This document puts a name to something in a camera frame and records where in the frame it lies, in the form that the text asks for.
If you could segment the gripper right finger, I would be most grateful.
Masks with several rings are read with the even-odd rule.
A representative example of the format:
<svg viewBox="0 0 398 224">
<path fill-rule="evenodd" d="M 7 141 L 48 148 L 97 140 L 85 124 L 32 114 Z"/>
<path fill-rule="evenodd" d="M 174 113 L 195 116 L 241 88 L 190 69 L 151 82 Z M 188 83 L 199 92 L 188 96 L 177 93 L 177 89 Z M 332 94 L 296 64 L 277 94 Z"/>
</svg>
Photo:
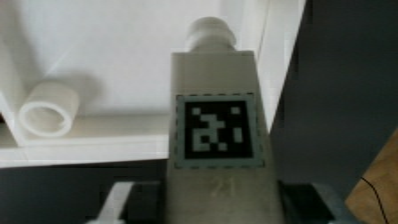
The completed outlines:
<svg viewBox="0 0 398 224">
<path fill-rule="evenodd" d="M 286 224 L 362 224 L 332 187 L 279 182 Z"/>
</svg>

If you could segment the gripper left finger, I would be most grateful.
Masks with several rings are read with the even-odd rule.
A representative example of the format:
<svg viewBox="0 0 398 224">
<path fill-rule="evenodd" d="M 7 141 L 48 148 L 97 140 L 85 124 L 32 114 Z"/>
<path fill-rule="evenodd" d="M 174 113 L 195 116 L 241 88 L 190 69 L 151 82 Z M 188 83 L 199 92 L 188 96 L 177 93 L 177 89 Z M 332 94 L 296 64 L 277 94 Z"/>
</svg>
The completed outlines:
<svg viewBox="0 0 398 224">
<path fill-rule="evenodd" d="M 94 224 L 163 224 L 163 183 L 115 182 Z"/>
</svg>

